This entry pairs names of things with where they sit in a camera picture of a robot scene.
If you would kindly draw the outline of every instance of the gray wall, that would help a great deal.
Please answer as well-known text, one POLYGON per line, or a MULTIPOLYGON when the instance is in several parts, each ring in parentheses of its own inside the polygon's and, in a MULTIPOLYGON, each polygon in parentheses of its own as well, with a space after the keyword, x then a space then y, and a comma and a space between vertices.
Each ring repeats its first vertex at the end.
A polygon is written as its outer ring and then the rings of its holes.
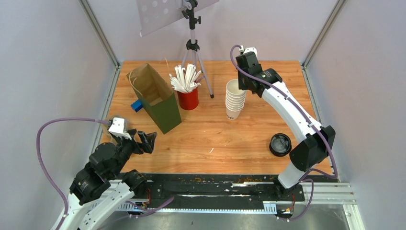
MULTIPOLYGON (((186 19, 141 38, 135 0, 89 2, 120 61, 182 59, 190 39, 186 19)), ((202 58, 229 60, 231 46, 240 44, 256 46, 261 60, 303 61, 335 2, 220 0, 196 13, 202 17, 196 25, 202 58)))
MULTIPOLYGON (((0 3, 0 228, 50 229, 63 203, 35 152, 38 128, 66 116, 101 117, 113 66, 77 0, 0 3)), ((95 124, 51 125, 45 165, 67 192, 89 156, 95 124)))
POLYGON ((333 153, 368 230, 404 229, 406 2, 348 0, 310 64, 333 153))

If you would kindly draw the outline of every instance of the wooden table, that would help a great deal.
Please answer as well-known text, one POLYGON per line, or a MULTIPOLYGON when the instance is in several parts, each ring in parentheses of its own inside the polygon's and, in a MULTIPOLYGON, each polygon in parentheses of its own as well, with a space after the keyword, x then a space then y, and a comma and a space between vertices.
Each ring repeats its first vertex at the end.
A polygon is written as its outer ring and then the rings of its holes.
MULTIPOLYGON (((182 123, 162 134, 145 110, 136 113, 130 107, 137 97, 127 73, 145 61, 125 61, 113 96, 109 116, 129 119, 129 128, 146 133, 158 132, 152 154, 133 155, 123 172, 137 169, 142 173, 239 173, 279 174, 290 162, 289 155, 275 157, 269 151, 269 141, 276 133, 285 133, 293 148, 297 145, 293 133, 276 111, 257 95, 247 93, 245 106, 236 120, 226 117, 226 83, 237 78, 230 61, 205 61, 215 98, 211 99, 205 81, 199 86, 199 105, 192 111, 179 107, 182 123)), ((169 82, 179 61, 148 61, 169 82)), ((261 61, 263 69, 273 68, 283 78, 297 101, 314 116, 307 87, 297 61, 261 61)), ((110 141, 103 135, 102 142, 110 141)), ((331 173, 328 160, 316 168, 331 173)))

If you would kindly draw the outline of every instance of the green paper bag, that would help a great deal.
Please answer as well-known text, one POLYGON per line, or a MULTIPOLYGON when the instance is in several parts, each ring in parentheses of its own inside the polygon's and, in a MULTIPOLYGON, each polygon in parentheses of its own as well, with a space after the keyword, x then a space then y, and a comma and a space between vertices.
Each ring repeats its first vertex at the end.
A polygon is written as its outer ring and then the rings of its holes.
POLYGON ((145 63, 128 73, 127 78, 142 107, 162 133, 181 123, 175 93, 151 65, 145 63))

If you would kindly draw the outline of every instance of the red container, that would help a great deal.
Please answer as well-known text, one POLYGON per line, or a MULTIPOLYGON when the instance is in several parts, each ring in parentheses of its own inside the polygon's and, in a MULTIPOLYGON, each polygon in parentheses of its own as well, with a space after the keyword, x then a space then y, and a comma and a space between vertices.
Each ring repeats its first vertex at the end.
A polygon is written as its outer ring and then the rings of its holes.
POLYGON ((192 110, 199 104, 199 95, 197 94, 197 88, 190 93, 178 92, 179 105, 184 110, 192 110))

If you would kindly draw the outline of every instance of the blue block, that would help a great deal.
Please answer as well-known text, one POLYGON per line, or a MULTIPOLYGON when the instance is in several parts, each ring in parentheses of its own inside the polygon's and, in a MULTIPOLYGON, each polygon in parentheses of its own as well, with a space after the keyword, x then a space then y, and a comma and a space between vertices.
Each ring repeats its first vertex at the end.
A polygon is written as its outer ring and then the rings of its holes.
POLYGON ((140 100, 136 100, 136 102, 131 104, 131 108, 134 109, 136 112, 142 109, 142 104, 140 100))

